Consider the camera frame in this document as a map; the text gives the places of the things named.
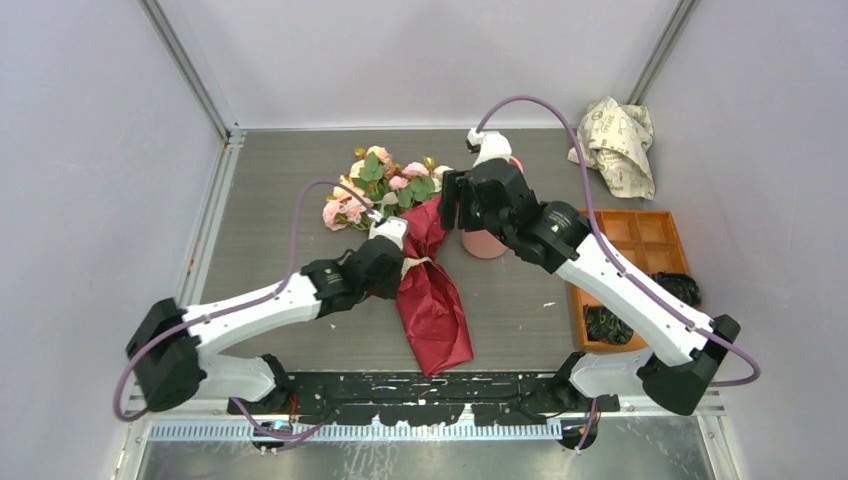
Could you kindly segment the pink artificial flower bouquet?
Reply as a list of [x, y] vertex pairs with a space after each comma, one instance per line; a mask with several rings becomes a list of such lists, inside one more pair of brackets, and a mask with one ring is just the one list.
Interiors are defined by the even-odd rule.
[[431, 157], [401, 164], [382, 146], [358, 148], [350, 170], [339, 176], [326, 198], [324, 225], [331, 231], [347, 227], [366, 231], [372, 223], [368, 207], [382, 215], [399, 216], [438, 197], [443, 177], [451, 169]]

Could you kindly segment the dark red wrapping paper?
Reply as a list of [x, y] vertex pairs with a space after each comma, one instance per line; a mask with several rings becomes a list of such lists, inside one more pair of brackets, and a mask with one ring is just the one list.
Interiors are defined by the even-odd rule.
[[406, 257], [432, 259], [409, 271], [397, 292], [397, 311], [421, 373], [435, 376], [474, 358], [459, 290], [437, 262], [447, 231], [440, 226], [438, 197], [401, 215], [409, 230]]

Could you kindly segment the cream printed ribbon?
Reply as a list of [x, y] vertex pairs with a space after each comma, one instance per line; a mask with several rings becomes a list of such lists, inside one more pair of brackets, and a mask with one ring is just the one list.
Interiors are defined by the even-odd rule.
[[423, 258], [406, 257], [403, 260], [402, 266], [401, 266], [401, 278], [404, 279], [411, 269], [416, 268], [419, 265], [422, 265], [422, 264], [425, 264], [425, 263], [428, 263], [428, 262], [431, 262], [431, 261], [432, 261], [432, 259], [430, 257], [427, 257], [427, 256], [425, 256]]

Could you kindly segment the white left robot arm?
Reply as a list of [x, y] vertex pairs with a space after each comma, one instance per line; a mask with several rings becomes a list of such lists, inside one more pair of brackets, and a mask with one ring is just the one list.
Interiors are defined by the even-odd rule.
[[156, 302], [127, 344], [126, 354], [146, 412], [190, 400], [224, 400], [230, 414], [279, 413], [294, 386], [272, 354], [225, 355], [228, 348], [271, 330], [353, 309], [370, 296], [396, 296], [403, 242], [377, 235], [337, 259], [315, 260], [277, 284], [203, 305]]

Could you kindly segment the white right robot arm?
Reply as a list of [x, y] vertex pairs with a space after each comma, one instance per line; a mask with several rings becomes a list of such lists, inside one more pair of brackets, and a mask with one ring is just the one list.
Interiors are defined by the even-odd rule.
[[590, 217], [563, 201], [538, 200], [517, 166], [494, 159], [447, 171], [439, 215], [444, 229], [484, 229], [521, 260], [587, 292], [645, 342], [638, 351], [572, 355], [554, 386], [565, 409], [644, 392], [665, 410], [690, 415], [714, 386], [739, 323], [676, 298], [595, 232]]

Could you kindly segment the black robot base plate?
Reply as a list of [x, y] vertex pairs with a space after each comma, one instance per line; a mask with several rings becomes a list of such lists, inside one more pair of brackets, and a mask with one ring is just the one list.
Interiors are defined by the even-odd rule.
[[306, 424], [448, 426], [469, 409], [477, 426], [525, 426], [584, 413], [590, 401], [552, 372], [294, 372], [281, 389], [244, 405], [253, 415], [294, 414]]

